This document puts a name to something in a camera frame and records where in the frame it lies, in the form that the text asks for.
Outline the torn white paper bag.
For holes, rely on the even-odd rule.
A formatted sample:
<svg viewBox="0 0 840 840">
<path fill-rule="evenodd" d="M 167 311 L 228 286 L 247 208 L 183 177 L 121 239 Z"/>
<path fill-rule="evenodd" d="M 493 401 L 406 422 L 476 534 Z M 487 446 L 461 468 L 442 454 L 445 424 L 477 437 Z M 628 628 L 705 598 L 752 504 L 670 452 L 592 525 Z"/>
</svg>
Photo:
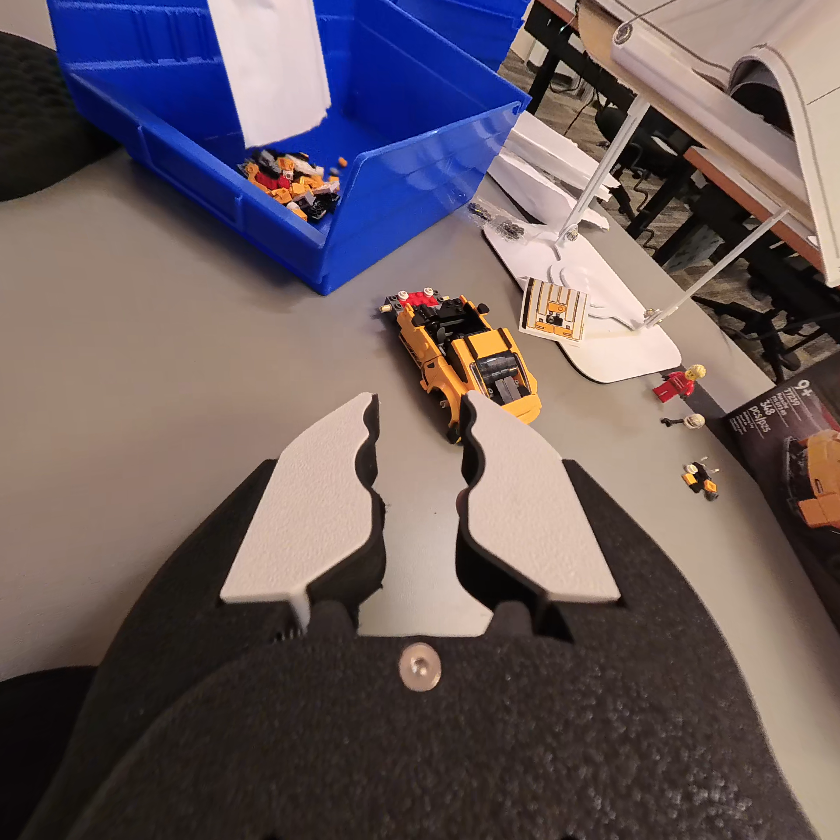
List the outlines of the torn white paper bag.
<svg viewBox="0 0 840 840">
<path fill-rule="evenodd" d="M 209 1 L 248 149 L 317 128 L 331 106 L 313 1 Z"/>
</svg>

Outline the blue plastic bin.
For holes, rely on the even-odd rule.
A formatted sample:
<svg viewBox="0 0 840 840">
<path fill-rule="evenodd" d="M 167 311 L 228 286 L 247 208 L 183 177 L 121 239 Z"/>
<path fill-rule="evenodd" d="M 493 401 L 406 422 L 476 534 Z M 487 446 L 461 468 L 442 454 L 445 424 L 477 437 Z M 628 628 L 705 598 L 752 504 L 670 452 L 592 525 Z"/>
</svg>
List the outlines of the blue plastic bin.
<svg viewBox="0 0 840 840">
<path fill-rule="evenodd" d="M 491 70 L 508 56 L 529 1 L 394 1 Z"/>
<path fill-rule="evenodd" d="M 275 150 L 340 157 L 310 224 L 247 181 L 208 2 L 48 2 L 80 114 L 129 156 L 326 296 L 465 205 L 528 97 L 392 2 L 315 2 L 332 105 Z"/>
</svg>

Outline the white stand with clear rods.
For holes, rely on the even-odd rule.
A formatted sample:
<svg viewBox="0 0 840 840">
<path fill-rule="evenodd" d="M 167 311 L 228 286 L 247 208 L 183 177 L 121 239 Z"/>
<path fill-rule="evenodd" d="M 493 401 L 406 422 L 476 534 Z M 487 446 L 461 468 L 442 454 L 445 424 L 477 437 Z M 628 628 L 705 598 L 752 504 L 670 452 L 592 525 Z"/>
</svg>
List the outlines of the white stand with clear rods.
<svg viewBox="0 0 840 840">
<path fill-rule="evenodd" d="M 724 267 L 758 243 L 789 211 L 782 206 L 763 221 L 672 304 L 665 308 L 644 309 L 615 270 L 583 236 L 580 225 L 648 107 L 643 98 L 636 98 L 633 102 L 621 129 L 560 229 L 544 225 L 546 232 L 534 240 L 514 242 L 483 232 L 491 249 L 520 287 L 521 301 L 524 279 L 528 277 L 548 280 L 588 295 L 590 308 L 583 340 L 579 343 L 559 340 L 556 343 L 578 372 L 599 384 L 623 382 L 679 367 L 681 353 L 662 329 L 661 322 L 697 294 Z"/>
</svg>

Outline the clear bag of dark screws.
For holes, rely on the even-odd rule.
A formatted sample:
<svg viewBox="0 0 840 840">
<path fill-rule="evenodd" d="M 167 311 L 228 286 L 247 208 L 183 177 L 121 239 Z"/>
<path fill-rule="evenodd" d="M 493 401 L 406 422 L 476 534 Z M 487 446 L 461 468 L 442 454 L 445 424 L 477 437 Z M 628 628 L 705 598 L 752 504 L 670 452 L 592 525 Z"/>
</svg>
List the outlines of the clear bag of dark screws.
<svg viewBox="0 0 840 840">
<path fill-rule="evenodd" d="M 512 216 L 508 211 L 474 197 L 464 206 L 465 216 L 484 233 L 492 233 L 507 241 L 529 242 L 546 232 L 546 227 Z"/>
</svg>

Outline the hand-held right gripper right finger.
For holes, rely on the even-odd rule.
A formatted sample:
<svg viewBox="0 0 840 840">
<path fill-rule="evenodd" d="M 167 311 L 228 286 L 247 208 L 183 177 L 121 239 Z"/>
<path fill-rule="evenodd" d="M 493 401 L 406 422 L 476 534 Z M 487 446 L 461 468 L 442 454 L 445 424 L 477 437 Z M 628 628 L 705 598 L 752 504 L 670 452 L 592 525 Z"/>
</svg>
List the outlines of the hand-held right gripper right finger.
<svg viewBox="0 0 840 840">
<path fill-rule="evenodd" d="M 461 399 L 460 421 L 456 575 L 494 613 L 488 630 L 529 622 L 529 634 L 569 634 L 562 604 L 617 604 L 618 585 L 555 449 L 479 392 Z"/>
</svg>

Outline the pile of lego pieces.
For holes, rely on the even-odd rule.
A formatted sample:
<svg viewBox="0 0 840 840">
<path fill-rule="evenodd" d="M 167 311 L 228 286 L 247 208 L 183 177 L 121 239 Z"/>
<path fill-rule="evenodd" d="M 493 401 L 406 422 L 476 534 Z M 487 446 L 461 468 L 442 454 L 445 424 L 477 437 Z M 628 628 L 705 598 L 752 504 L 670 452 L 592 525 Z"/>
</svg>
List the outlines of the pile of lego pieces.
<svg viewBox="0 0 840 840">
<path fill-rule="evenodd" d="M 304 152 L 265 146 L 252 150 L 236 170 L 253 186 L 310 225 L 334 215 L 341 200 L 341 174 L 348 162 L 339 157 L 332 167 L 314 162 Z"/>
</svg>

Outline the large white machine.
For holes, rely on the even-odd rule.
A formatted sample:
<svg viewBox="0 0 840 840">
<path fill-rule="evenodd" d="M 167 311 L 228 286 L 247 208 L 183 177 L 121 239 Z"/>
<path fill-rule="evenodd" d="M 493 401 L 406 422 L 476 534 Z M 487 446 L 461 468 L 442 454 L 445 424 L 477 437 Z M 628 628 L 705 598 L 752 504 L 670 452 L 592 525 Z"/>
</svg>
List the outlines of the large white machine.
<svg viewBox="0 0 840 840">
<path fill-rule="evenodd" d="M 770 12 L 780 16 L 771 24 Z M 839 283 L 839 2 L 768 2 L 769 26 L 731 69 L 729 89 L 748 63 L 776 79 L 791 119 L 807 200 L 829 287 Z"/>
</svg>

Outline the yellow lego car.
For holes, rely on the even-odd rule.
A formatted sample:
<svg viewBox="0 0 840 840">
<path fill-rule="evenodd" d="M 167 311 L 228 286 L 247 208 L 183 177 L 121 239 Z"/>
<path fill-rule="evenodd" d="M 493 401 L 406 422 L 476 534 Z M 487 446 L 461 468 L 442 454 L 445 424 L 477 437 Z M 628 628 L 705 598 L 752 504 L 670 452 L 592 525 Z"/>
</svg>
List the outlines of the yellow lego car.
<svg viewBox="0 0 840 840">
<path fill-rule="evenodd" d="M 421 375 L 421 387 L 450 413 L 447 439 L 461 441 L 460 404 L 469 392 L 489 398 L 531 424 L 540 414 L 538 382 L 510 331 L 491 327 L 485 304 L 426 287 L 388 296 L 378 312 L 390 319 Z"/>
</svg>

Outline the black textured wrist rest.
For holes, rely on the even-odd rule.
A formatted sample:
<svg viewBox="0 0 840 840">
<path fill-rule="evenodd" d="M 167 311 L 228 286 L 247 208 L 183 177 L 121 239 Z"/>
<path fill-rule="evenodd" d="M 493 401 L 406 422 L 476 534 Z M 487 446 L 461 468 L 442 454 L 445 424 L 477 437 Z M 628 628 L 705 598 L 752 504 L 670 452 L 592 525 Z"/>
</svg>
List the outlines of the black textured wrist rest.
<svg viewBox="0 0 840 840">
<path fill-rule="evenodd" d="M 84 119 L 56 52 L 1 34 L 1 201 L 32 195 L 120 147 Z"/>
</svg>

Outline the red lego minifigure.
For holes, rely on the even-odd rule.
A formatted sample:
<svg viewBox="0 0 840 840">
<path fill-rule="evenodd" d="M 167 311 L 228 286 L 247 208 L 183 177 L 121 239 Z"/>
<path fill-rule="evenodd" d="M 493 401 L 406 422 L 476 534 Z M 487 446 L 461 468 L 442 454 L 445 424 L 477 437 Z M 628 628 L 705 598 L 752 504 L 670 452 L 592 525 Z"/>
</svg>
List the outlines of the red lego minifigure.
<svg viewBox="0 0 840 840">
<path fill-rule="evenodd" d="M 667 403 L 678 396 L 687 398 L 706 374 L 707 369 L 703 364 L 693 364 L 684 371 L 673 371 L 666 375 L 662 384 L 653 389 L 653 393 L 661 403 Z"/>
</svg>

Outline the black lego set box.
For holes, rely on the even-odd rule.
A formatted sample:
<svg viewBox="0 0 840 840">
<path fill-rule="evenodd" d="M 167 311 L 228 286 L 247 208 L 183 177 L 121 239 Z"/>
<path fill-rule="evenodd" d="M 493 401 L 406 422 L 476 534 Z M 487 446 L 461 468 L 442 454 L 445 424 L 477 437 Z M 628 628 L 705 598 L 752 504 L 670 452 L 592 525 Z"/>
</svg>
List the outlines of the black lego set box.
<svg viewBox="0 0 840 840">
<path fill-rule="evenodd" d="M 794 548 L 838 586 L 838 358 L 814 364 L 726 419 L 743 464 Z"/>
</svg>

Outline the white paper roll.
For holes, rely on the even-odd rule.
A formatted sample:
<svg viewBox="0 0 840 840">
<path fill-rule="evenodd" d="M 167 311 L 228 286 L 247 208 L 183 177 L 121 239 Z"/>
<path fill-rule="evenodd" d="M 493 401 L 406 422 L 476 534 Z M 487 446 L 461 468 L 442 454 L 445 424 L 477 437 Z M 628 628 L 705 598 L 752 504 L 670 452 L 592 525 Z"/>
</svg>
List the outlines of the white paper roll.
<svg viewBox="0 0 840 840">
<path fill-rule="evenodd" d="M 793 140 L 698 75 L 651 28 L 640 20 L 620 25 L 612 38 L 611 56 L 807 206 Z"/>
</svg>

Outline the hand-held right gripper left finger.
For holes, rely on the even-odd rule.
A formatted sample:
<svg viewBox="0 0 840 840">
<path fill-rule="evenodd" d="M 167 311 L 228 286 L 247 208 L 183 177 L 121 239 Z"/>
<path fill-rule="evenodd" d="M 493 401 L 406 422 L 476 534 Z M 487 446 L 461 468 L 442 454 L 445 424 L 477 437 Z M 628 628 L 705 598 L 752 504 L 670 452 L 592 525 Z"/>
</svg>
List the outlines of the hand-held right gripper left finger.
<svg viewBox="0 0 840 840">
<path fill-rule="evenodd" d="M 381 587 L 379 420 L 378 396 L 363 392 L 280 453 L 219 593 L 224 603 L 287 602 L 305 628 L 317 603 L 352 612 Z"/>
</svg>

